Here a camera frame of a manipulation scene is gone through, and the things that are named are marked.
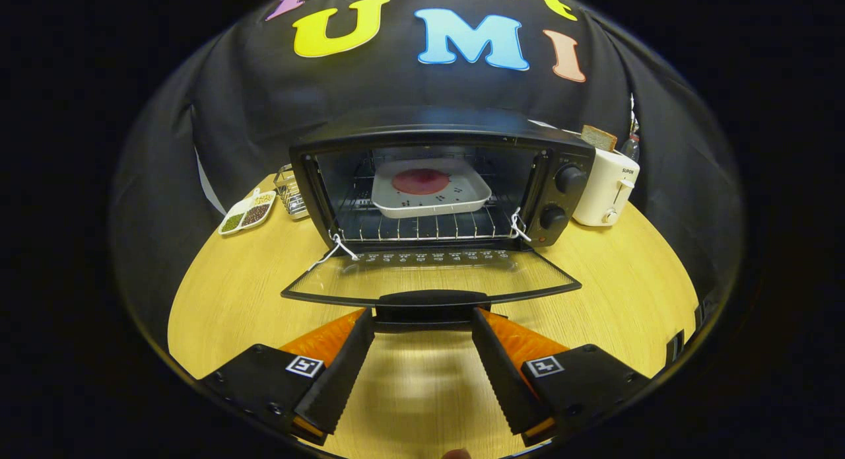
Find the metal utensil holder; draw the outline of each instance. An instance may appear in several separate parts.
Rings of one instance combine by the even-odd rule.
[[[284,204],[290,218],[301,219],[308,216],[308,209],[305,207],[305,201],[302,199],[302,194],[299,192],[299,186],[296,185],[296,178],[293,174],[293,167],[290,164],[283,165],[275,174],[273,179],[275,191],[281,197],[281,203]]]

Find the grains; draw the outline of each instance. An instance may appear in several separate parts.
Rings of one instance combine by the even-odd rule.
[[[237,215],[232,215],[229,219],[226,220],[226,223],[223,224],[223,231],[231,231],[238,227],[238,223],[241,222],[241,218],[244,218],[243,213],[238,213]]]
[[[272,195],[272,194],[268,194],[268,195],[261,195],[260,197],[257,197],[257,198],[255,199],[255,204],[256,204],[256,205],[259,205],[259,204],[262,204],[262,203],[267,203],[267,202],[271,201],[271,200],[273,199],[273,197],[274,197],[274,196],[275,196],[275,195]]]
[[[261,204],[259,206],[251,208],[250,211],[247,212],[247,216],[244,218],[244,226],[251,225],[261,219],[268,209],[269,204]]]

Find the red sauce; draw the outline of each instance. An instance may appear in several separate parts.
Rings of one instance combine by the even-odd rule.
[[[394,176],[391,184],[404,194],[428,195],[446,188],[449,176],[434,169],[411,169]]]

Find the black knob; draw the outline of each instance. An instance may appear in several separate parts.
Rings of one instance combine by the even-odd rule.
[[[555,176],[555,186],[562,194],[579,194],[586,186],[586,174],[576,165],[564,165]]]
[[[551,230],[559,223],[566,224],[569,218],[564,209],[559,206],[551,206],[544,209],[540,215],[540,225],[546,230]]]

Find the letter m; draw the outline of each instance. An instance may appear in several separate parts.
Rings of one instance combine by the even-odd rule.
[[[516,30],[522,26],[512,18],[488,15],[478,28],[467,22],[452,10],[424,8],[414,15],[425,22],[426,49],[417,56],[421,63],[449,64],[458,57],[449,50],[448,41],[461,52],[468,62],[478,61],[484,48],[490,44],[490,54],[484,58],[492,67],[525,71],[528,61],[522,58],[519,36]]]

